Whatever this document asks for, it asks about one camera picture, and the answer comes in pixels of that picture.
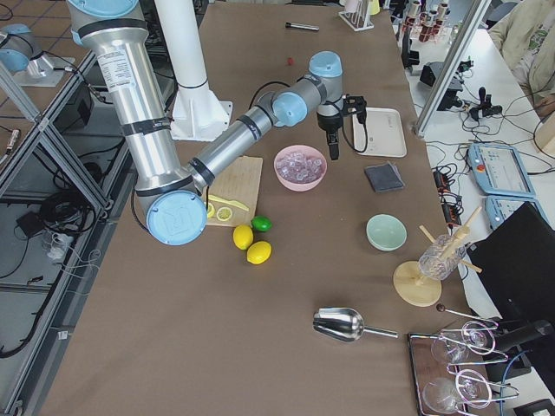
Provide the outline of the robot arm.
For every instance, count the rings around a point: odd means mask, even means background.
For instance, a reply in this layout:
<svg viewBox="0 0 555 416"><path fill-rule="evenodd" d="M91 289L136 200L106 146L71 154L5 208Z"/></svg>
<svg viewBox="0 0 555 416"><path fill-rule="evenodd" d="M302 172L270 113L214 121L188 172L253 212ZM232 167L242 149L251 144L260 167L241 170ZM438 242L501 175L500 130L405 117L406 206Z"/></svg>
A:
<svg viewBox="0 0 555 416"><path fill-rule="evenodd" d="M330 116L341 106L342 63L332 51L313 55L309 71L290 88L265 94L231 119L232 104L208 84L193 4L155 4L178 93L163 108L136 1L71 1L74 38L97 58L138 172L136 195L149 233L182 245L206 226L201 194L215 177L273 127L292 127L311 112Z"/></svg>
<svg viewBox="0 0 555 416"><path fill-rule="evenodd" d="M46 80L55 67L31 29L22 23L1 28L1 63L11 73L23 74L33 82Z"/></svg>

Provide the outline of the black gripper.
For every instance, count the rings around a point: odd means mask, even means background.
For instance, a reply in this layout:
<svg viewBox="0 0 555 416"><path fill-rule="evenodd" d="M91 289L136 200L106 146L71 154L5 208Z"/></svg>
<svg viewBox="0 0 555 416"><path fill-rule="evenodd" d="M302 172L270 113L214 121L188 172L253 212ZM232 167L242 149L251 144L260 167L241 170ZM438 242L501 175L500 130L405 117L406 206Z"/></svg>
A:
<svg viewBox="0 0 555 416"><path fill-rule="evenodd" d="M317 107L317 124L325 131L330 160L339 159L338 133L343 126L341 111L333 105L322 104Z"/></svg>

